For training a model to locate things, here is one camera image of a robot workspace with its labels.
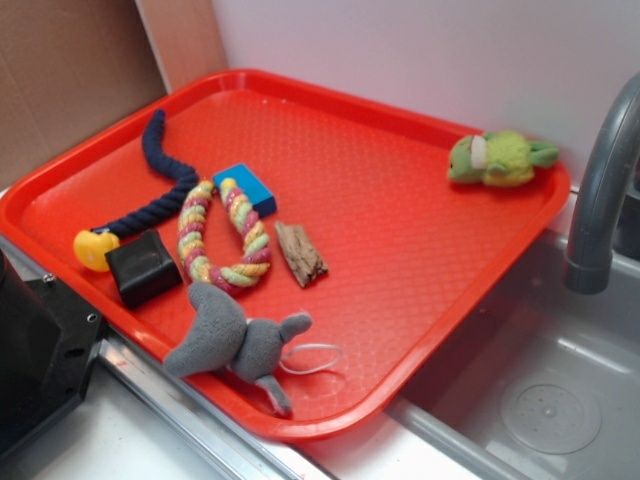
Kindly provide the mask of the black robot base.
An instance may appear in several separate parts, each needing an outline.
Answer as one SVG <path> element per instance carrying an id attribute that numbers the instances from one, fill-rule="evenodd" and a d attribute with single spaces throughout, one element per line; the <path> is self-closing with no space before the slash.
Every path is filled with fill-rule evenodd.
<path id="1" fill-rule="evenodd" d="M 54 276 L 24 280 L 1 256 L 1 461 L 85 399 L 103 315 Z"/>

